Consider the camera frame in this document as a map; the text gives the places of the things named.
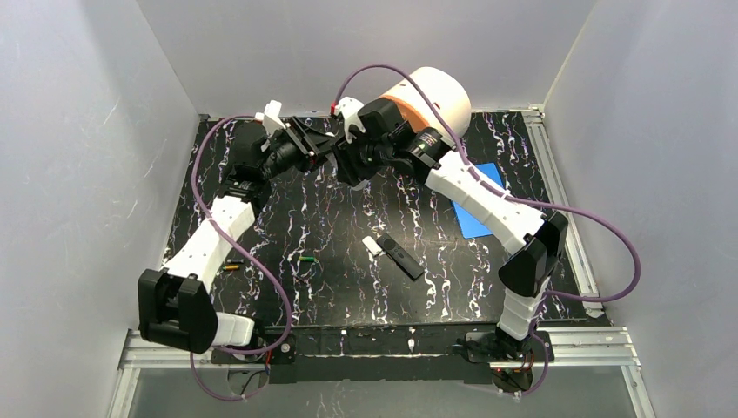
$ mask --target black remote control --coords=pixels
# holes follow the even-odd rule
[[[392,261],[407,274],[410,279],[417,280],[423,276],[426,269],[418,263],[410,254],[405,251],[405,248],[400,246],[391,236],[384,234],[377,238],[377,244],[385,250],[385,253],[390,256]]]

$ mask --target black table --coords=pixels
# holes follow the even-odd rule
[[[329,118],[304,121],[321,131],[337,128]],[[205,150],[199,179],[208,203],[223,176],[231,133],[241,123],[227,124]],[[192,158],[214,124],[200,124]],[[548,200],[519,112],[474,113],[464,140],[475,164],[497,164],[514,196]],[[192,161],[166,258],[182,248],[203,220],[191,193],[191,166]],[[239,240],[281,280],[295,325],[406,326],[499,319],[504,287],[497,270],[506,253],[494,236],[464,239],[449,199],[392,171],[380,172],[367,188],[353,191],[338,183],[332,170],[324,165],[309,175],[290,171],[275,179],[268,205]],[[382,232],[426,267],[425,278],[412,282],[386,256],[370,261],[361,240]],[[298,262],[300,255],[318,262]],[[577,293],[566,258],[562,264],[551,287]],[[251,266],[220,273],[211,296],[218,311],[256,317],[266,325],[285,323],[273,286]],[[557,298],[545,303],[545,320],[587,317],[581,303]]]

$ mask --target white cylindrical cap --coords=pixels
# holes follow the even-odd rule
[[[410,74],[410,78],[431,99],[431,103],[451,129],[459,137],[464,135],[472,118],[472,104],[464,87],[453,77],[433,67],[420,67]],[[382,97],[395,102],[402,117],[410,122],[414,131],[430,126],[451,138],[413,85],[404,78]]]

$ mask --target gray wall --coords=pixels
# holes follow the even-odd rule
[[[135,1],[0,7],[3,417],[104,416],[198,117]]]
[[[567,191],[633,238],[643,279],[608,312],[660,416],[735,416],[738,3],[601,0],[547,104]],[[603,293],[632,273],[581,222]]]
[[[436,66],[475,109],[541,103],[595,0],[138,0],[200,113],[327,113],[340,83],[370,63]],[[368,100],[385,70],[348,93]]]

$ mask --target blue paper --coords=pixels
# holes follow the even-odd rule
[[[497,165],[495,163],[480,164],[476,165],[477,170],[486,174],[493,182],[502,186],[502,179],[500,179],[500,173],[497,171]],[[485,237],[492,235],[493,233],[486,229],[486,226],[482,225],[474,216],[469,212],[465,211],[464,208],[453,202],[453,210],[456,211],[456,219],[459,220],[459,227],[461,228],[461,235],[465,239]]]

